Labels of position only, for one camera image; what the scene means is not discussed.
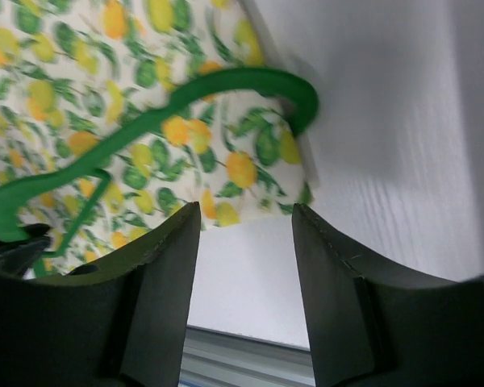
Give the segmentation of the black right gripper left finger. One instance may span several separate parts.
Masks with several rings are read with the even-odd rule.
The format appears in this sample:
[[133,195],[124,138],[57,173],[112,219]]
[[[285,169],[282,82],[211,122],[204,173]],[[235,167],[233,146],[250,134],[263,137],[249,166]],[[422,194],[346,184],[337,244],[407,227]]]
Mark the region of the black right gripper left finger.
[[201,228],[191,202],[159,227],[69,275],[89,285],[119,286],[100,373],[126,386],[175,386]]

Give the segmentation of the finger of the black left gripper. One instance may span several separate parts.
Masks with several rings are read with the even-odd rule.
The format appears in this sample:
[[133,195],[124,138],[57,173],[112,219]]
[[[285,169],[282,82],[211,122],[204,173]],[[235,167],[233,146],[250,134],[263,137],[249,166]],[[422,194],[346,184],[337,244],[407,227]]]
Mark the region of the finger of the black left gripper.
[[51,244],[49,225],[37,223],[23,229],[27,239],[9,243],[0,241],[0,271],[14,277],[23,277]]

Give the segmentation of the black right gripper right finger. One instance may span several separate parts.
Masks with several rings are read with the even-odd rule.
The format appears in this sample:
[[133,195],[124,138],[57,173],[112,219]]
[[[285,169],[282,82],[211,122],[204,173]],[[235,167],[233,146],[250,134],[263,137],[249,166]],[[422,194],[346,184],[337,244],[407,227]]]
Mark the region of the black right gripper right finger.
[[437,317],[445,279],[398,264],[295,205],[294,250],[318,386],[456,386]]

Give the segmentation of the green clothes hanger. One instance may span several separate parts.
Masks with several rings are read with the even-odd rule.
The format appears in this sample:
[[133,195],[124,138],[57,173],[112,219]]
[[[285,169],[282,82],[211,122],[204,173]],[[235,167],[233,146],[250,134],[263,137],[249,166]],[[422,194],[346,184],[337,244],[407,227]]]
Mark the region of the green clothes hanger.
[[319,97],[294,74],[219,68],[171,90],[0,72],[0,241],[49,225],[38,277],[95,261],[189,202],[203,229],[289,215],[313,196],[296,139]]

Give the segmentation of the lemon print skirt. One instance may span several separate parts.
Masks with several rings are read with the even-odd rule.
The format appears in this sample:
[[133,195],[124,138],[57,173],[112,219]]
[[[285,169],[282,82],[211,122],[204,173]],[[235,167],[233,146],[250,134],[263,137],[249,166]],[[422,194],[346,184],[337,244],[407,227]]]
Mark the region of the lemon print skirt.
[[202,229],[289,215],[313,196],[297,136],[318,100],[270,72],[240,1],[0,1],[5,185],[102,159],[19,200],[0,269],[65,274],[198,202]]

